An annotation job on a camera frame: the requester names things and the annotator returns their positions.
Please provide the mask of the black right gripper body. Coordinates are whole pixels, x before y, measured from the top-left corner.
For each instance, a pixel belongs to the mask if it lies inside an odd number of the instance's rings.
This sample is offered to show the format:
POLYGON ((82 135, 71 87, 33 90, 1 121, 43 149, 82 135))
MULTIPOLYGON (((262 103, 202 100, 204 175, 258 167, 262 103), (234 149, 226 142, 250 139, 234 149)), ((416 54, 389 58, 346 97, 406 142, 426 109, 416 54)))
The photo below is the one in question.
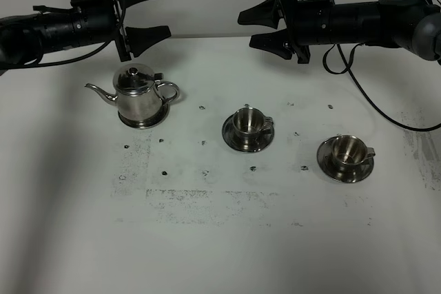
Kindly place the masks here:
POLYGON ((326 16, 333 5, 330 0, 277 0, 280 19, 285 21, 292 52, 299 64, 307 64, 310 59, 309 46, 315 38, 315 24, 326 16))

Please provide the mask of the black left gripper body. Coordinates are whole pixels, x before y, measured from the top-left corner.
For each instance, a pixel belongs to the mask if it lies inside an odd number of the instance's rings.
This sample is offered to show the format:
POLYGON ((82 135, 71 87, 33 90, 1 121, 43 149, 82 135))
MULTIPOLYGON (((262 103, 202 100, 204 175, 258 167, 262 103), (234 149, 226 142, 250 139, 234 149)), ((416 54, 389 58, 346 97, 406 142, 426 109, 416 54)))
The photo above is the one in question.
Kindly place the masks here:
POLYGON ((114 43, 118 52, 120 61, 130 61, 130 47, 127 41, 127 34, 124 28, 124 19, 126 13, 125 0, 104 0, 112 27, 107 35, 106 45, 114 43))

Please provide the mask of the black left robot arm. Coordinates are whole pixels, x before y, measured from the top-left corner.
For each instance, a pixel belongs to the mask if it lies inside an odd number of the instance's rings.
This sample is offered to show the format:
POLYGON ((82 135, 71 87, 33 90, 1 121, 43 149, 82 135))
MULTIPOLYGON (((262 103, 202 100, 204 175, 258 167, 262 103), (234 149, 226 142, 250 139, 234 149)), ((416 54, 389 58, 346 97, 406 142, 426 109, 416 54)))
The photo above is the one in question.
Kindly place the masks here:
POLYGON ((122 62, 170 38, 168 26, 123 25, 126 10, 149 0, 70 0, 70 8, 35 6, 34 14, 1 19, 1 71, 75 63, 114 43, 122 62), (97 44, 88 54, 42 63, 45 54, 97 44))

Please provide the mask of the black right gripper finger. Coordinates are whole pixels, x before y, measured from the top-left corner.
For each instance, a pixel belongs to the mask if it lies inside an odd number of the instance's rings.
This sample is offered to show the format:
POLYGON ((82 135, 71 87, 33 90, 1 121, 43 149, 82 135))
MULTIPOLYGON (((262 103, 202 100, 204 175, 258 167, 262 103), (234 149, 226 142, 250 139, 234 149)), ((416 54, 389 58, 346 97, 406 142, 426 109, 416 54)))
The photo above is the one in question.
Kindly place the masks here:
POLYGON ((277 0, 266 0, 253 8, 240 12, 239 25, 261 25, 277 28, 280 21, 277 0))
POLYGON ((282 59, 291 59, 293 55, 286 29, 266 34, 255 34, 251 37, 249 46, 275 54, 282 59))

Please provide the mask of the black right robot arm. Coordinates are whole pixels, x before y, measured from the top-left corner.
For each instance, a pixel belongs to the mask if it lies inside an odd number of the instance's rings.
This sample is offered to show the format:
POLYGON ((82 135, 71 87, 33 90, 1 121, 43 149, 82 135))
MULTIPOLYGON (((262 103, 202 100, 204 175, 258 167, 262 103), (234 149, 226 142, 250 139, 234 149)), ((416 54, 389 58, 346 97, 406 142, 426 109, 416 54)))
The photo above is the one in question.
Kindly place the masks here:
POLYGON ((250 47, 286 60, 296 55, 299 64, 309 62, 312 45, 352 43, 440 60, 440 7, 432 0, 266 0, 242 11, 238 24, 273 28, 252 36, 250 47))

